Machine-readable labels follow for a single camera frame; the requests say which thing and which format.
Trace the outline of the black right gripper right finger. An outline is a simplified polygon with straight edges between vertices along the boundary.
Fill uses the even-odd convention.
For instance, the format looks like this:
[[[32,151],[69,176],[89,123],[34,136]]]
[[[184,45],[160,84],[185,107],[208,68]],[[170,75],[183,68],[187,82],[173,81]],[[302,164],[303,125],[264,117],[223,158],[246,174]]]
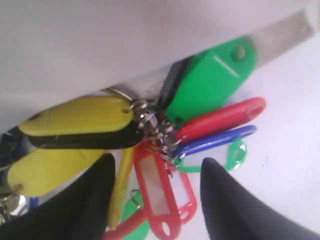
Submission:
[[[200,201],[212,240],[318,240],[319,234],[276,212],[240,185],[214,158],[202,161]]]

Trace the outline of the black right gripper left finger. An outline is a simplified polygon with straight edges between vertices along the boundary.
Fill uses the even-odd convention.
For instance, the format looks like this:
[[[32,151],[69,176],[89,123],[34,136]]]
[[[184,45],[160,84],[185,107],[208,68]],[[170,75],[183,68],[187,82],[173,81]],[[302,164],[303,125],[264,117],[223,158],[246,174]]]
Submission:
[[[104,153],[42,205],[0,227],[2,240],[101,240],[115,184],[115,158]]]

